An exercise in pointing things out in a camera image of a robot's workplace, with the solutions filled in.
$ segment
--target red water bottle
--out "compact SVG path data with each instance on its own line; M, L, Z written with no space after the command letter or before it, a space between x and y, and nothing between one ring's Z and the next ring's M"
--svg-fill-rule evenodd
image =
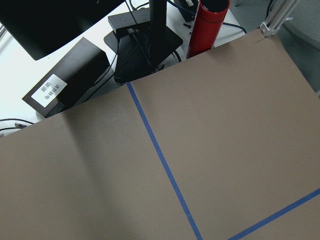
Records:
M187 59L212 48L229 6L230 0L200 0Z

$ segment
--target black box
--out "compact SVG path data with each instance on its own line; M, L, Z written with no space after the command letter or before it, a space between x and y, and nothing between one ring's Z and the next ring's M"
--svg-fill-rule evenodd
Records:
M48 118L71 108L109 66L106 53L81 38L22 99Z
M173 0L175 4L187 9L193 13L196 13L198 10L199 1L198 0ZM182 17L188 23L195 20L195 15L189 12L186 12L182 9L179 9Z
M150 26L149 8L141 8L137 11L133 11L132 14L137 24L130 12L108 16L110 26L118 38L128 35L129 28L147 29Z

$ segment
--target floor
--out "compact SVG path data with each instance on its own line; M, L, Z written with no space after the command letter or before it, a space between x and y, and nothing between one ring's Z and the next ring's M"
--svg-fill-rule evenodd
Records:
M270 0L231 0L230 10L247 32L258 28L265 20ZM303 76L320 98L320 52L306 42L293 36L283 27L278 33L281 42Z
M266 18L267 8L270 0L231 0L230 10L239 24L249 33L260 27Z

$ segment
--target black device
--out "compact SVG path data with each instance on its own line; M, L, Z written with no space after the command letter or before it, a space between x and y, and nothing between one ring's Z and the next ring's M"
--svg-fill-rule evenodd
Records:
M198 0L173 0L174 3L184 9L187 9L193 13L197 12L199 1ZM195 15L185 10L179 9L183 19L188 23L195 20Z
M113 28L105 43L118 57L114 80L130 82L157 70L183 40L167 27L167 1L150 0L150 8L109 16Z
M67 44L124 0L4 0L0 22L34 59Z
M71 108L109 66L106 53L83 37L22 99L51 117Z

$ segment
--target white label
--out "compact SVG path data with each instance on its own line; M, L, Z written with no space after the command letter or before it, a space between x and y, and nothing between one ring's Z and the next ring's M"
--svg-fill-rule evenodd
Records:
M52 74L31 97L45 108L66 86L66 82Z
M191 0L185 0L186 4L188 4L189 7L192 7L194 3Z

